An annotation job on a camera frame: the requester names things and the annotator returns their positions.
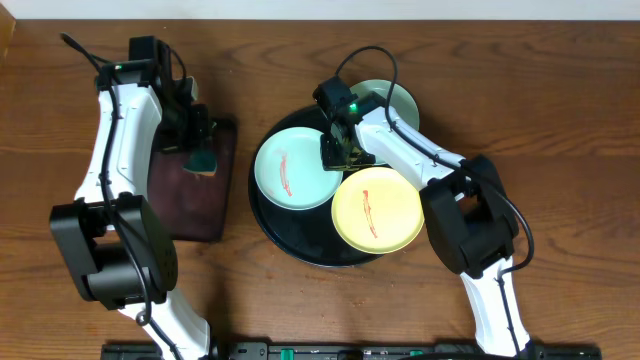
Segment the green sponge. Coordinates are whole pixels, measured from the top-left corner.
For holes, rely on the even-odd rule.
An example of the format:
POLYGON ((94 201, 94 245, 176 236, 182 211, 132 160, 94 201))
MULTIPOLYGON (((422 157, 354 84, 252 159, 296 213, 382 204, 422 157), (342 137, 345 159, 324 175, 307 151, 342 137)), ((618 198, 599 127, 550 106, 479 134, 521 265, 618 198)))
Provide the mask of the green sponge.
POLYGON ((216 174, 218 161, 212 147, 212 138, 205 138, 199 145, 190 150, 183 169, 194 175, 212 177, 216 174))

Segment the light blue plate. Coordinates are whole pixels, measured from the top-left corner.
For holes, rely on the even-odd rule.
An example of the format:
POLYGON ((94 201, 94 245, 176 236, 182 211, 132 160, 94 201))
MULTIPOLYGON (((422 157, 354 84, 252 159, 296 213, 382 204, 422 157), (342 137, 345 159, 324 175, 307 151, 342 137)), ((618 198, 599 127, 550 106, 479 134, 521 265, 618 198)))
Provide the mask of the light blue plate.
POLYGON ((341 171, 327 171, 321 157, 322 132, 290 127, 259 148, 254 178, 260 192, 287 210, 309 210, 328 201, 342 183, 341 171))

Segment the yellow plate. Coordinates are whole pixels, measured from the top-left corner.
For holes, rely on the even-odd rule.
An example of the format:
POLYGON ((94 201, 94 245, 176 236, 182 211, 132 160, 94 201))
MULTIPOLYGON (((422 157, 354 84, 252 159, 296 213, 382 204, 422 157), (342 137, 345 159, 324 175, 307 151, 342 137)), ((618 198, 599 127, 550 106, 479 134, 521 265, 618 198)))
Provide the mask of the yellow plate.
POLYGON ((387 167, 360 170, 344 180, 333 197, 331 218, 349 246, 375 255, 406 247, 424 225, 418 191, 387 167))

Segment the pale green plate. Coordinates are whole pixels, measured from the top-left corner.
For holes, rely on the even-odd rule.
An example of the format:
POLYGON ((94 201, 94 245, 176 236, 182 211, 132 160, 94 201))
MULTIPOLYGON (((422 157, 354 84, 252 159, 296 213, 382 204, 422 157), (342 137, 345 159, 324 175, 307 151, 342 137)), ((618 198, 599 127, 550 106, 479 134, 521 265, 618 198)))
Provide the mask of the pale green plate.
MULTIPOLYGON (((382 79, 370 79, 361 81, 350 87, 352 93, 359 99, 369 96, 371 93, 380 95, 386 100, 391 82, 382 79)), ((396 84, 393 89, 390 105, 396 113, 414 130, 418 131, 420 126, 420 115, 416 101, 409 91, 401 85, 396 84)))

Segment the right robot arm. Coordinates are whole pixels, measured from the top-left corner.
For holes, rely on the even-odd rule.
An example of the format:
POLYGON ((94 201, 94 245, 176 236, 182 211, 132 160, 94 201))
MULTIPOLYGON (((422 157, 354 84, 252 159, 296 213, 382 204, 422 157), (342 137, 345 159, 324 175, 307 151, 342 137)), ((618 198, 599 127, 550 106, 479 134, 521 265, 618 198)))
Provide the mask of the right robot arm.
POLYGON ((463 281, 479 347, 490 355, 523 354, 530 336, 520 318, 513 274, 532 258, 514 260, 514 239, 533 235, 495 165, 484 156, 467 160, 436 145, 376 93, 358 97, 349 89, 318 89, 313 97, 330 124, 321 147, 324 168, 361 173, 380 159, 413 185, 433 250, 463 281))

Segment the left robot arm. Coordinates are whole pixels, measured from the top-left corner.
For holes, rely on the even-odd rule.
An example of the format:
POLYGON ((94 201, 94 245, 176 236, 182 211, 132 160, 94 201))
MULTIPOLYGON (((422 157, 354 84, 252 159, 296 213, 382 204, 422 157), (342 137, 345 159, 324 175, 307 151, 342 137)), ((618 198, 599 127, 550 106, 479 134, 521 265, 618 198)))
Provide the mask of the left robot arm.
POLYGON ((212 359, 208 322, 177 289, 175 246, 147 201, 154 137, 170 106, 185 109, 194 82, 156 60, 101 66, 100 124, 87 174, 50 229, 80 296, 134 320, 163 359, 212 359))

